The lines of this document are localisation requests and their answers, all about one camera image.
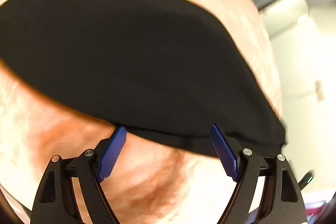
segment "blue gripper pad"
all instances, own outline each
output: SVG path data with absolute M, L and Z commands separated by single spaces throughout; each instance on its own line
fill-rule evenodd
M 237 159 L 232 153 L 227 142 L 224 140 L 221 132 L 214 124 L 211 126 L 210 139 L 213 146 L 215 147 L 217 155 L 224 167 L 226 174 L 229 177 L 232 177 L 235 182 L 238 182 L 240 175 L 237 170 Z
M 126 134 L 127 130 L 125 127 L 120 127 L 117 132 L 113 133 L 112 141 L 100 159 L 100 168 L 97 175 L 97 178 L 100 182 L 102 182 L 111 174 L 112 169 L 125 144 Z

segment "folded black garment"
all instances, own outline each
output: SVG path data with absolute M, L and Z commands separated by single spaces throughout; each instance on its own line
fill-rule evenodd
M 8 0 L 0 58 L 69 107 L 216 156 L 218 123 L 273 157 L 285 129 L 221 22 L 186 0 Z

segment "round metal joint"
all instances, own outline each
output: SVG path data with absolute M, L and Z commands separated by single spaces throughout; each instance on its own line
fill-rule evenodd
M 52 162 L 58 162 L 58 160 L 59 160 L 59 156 L 58 156 L 58 155 L 55 155 L 55 156 L 53 156 L 53 157 L 51 158 L 51 161 L 52 161 Z
M 252 155 L 252 150 L 251 149 L 248 149 L 248 148 L 245 148 L 243 150 L 243 153 L 246 155 L 246 156 L 251 156 Z
M 86 150 L 85 152 L 84 152 L 84 155 L 85 156 L 87 156 L 87 157 L 90 157 L 90 156 L 92 156 L 93 155 L 93 150 L 92 149 L 88 149 L 88 150 Z
M 278 160 L 285 161 L 285 159 L 286 158 L 284 155 L 281 155 L 281 154 L 278 155 Z

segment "black fabric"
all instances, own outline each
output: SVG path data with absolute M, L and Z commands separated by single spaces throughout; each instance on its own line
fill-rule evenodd
M 260 155 L 285 143 L 226 29 L 186 0 L 9 0 L 0 34 L 32 87 L 141 137 L 216 156 L 216 122 Z

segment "blue object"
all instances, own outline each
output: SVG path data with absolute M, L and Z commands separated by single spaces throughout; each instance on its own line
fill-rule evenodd
M 237 159 L 215 124 L 211 126 L 210 139 L 226 174 L 232 177 L 233 181 L 238 182 L 240 175 Z
M 126 134 L 127 130 L 125 127 L 120 127 L 117 132 L 113 133 L 112 141 L 100 159 L 100 168 L 97 175 L 97 178 L 100 182 L 110 176 L 119 154 L 126 142 Z

